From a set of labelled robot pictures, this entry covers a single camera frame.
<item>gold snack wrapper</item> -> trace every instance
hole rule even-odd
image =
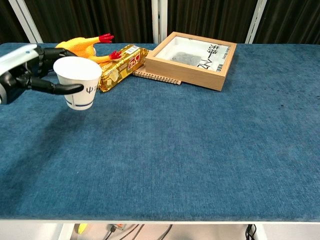
[[[102,75],[99,81],[99,89],[108,92],[124,78],[132,74],[145,63],[148,50],[129,44],[122,48],[121,58],[111,62],[101,63]]]

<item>paper cup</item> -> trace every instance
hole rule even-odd
[[[64,95],[66,104],[70,108],[86,110],[92,106],[102,74],[102,69],[97,63],[79,56],[66,56],[55,61],[53,70],[60,84],[82,84],[84,86],[80,92]]]

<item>notebook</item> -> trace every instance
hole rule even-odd
[[[166,82],[166,83],[170,83],[170,84],[177,84],[177,85],[181,84],[181,81],[179,81],[179,80],[146,72],[145,65],[142,65],[140,68],[135,70],[133,72],[133,75],[135,75],[137,77],[145,78],[145,79],[153,79],[153,80]]]

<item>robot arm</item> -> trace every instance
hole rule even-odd
[[[28,44],[0,57],[0,104],[10,104],[25,90],[68,95],[82,91],[82,84],[54,84],[40,78],[53,70],[54,62],[75,56],[63,48],[41,48]]]

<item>rubber chicken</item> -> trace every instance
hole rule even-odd
[[[114,38],[113,35],[110,33],[91,37],[91,38],[84,38],[84,37],[76,37],[69,41],[60,42],[56,48],[64,48],[69,50],[70,52],[76,54],[78,57],[90,59],[97,64],[109,62],[114,59],[119,59],[121,57],[120,51],[114,51],[110,55],[107,56],[96,56],[96,50],[94,48],[94,44],[96,43],[105,43],[110,44],[112,39]]]

